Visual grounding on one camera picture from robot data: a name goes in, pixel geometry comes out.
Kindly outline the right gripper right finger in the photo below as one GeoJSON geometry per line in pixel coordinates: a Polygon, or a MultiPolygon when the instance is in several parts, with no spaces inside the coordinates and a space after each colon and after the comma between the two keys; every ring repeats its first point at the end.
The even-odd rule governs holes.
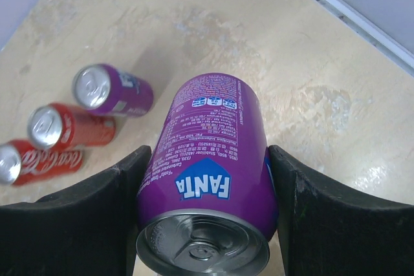
{"type": "Polygon", "coordinates": [[[286,275],[412,275],[413,206],[368,195],[269,147],[286,275]]]}

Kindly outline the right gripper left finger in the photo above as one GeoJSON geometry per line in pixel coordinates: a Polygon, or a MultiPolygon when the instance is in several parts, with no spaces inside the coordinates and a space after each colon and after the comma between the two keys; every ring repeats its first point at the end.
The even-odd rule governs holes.
{"type": "Polygon", "coordinates": [[[132,275],[143,145],[113,166],[36,202],[1,206],[2,275],[132,275]]]}

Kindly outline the red cola can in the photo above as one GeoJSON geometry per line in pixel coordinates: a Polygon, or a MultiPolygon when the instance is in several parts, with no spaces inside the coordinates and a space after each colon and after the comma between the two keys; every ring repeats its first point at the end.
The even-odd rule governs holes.
{"type": "Polygon", "coordinates": [[[27,136],[42,150],[75,150],[109,144],[116,134],[112,116],[95,116],[79,106],[50,103],[35,109],[27,122],[27,136]]]}
{"type": "Polygon", "coordinates": [[[83,164],[83,151],[41,150],[28,140],[1,144],[1,184],[22,186],[77,172],[83,164]]]}

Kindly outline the purple fanta can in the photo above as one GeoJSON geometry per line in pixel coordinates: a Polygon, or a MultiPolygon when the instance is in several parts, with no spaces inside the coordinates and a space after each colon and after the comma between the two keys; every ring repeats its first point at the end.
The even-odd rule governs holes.
{"type": "Polygon", "coordinates": [[[159,275],[257,275],[278,224],[259,100],[207,73],[176,93],[136,196],[140,260],[159,275]]]}
{"type": "Polygon", "coordinates": [[[153,105],[151,85],[105,63],[87,65],[72,81],[77,104],[95,115],[141,117],[153,105]]]}

